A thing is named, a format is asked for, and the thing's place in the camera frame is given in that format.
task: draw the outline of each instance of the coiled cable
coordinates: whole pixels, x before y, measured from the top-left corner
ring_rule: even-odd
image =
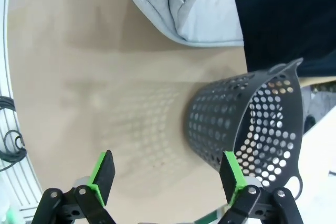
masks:
[[[15,111],[14,100],[9,97],[0,97],[0,111],[3,109],[9,109],[9,110]],[[11,151],[7,145],[7,137],[9,137],[9,135],[13,133],[18,135],[17,137],[15,137],[15,140],[14,140],[14,145],[17,148],[17,151],[15,152]],[[14,166],[15,164],[17,164],[18,162],[20,162],[27,156],[27,151],[25,148],[23,137],[19,131],[9,130],[3,138],[3,142],[5,146],[5,151],[0,150],[0,159],[10,163],[10,165],[6,166],[5,168],[0,169],[0,172],[3,172],[4,170],[11,168],[12,166]]]

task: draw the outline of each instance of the dark navy fabric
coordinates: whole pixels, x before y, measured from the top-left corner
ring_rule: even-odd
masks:
[[[300,77],[336,76],[336,0],[236,0],[248,71],[304,58]]]

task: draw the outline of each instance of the table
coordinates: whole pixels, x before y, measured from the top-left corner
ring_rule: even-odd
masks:
[[[111,149],[117,223],[193,221],[225,203],[182,121],[195,90],[246,72],[243,48],[176,44],[131,0],[9,3],[13,93],[43,189],[69,189]]]

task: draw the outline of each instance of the laundry basket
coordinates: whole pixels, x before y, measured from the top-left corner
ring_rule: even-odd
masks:
[[[266,189],[284,186],[294,176],[301,192],[298,159],[303,108],[296,74],[301,62],[295,60],[201,88],[185,118],[191,148],[217,171],[223,151],[234,151],[243,174],[257,177]]]

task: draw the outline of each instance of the screw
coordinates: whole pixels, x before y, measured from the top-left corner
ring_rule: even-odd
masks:
[[[85,193],[86,193],[86,190],[85,190],[84,188],[82,188],[82,189],[79,190],[79,194],[82,194],[82,195],[83,195],[83,194],[85,194]]]
[[[283,198],[285,196],[284,191],[279,190],[278,191],[278,196],[280,196],[281,198]]]
[[[256,194],[256,193],[257,193],[257,190],[256,190],[254,187],[250,187],[250,188],[248,188],[248,192],[249,192],[250,194]]]
[[[56,191],[53,191],[53,192],[50,194],[50,196],[51,196],[52,198],[56,198],[56,197],[57,197],[57,192],[56,192]]]

